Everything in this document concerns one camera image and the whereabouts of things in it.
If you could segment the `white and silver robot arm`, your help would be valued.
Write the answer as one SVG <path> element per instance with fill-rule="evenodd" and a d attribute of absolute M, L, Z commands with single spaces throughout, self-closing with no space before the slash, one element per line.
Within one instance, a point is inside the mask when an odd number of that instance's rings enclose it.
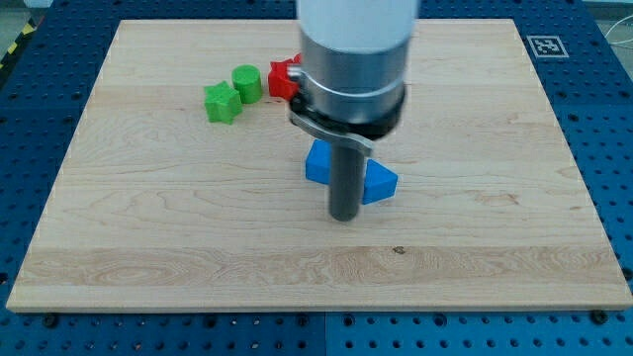
<path fill-rule="evenodd" d="M 299 0 L 301 61 L 291 123 L 369 156 L 398 123 L 418 0 Z"/>

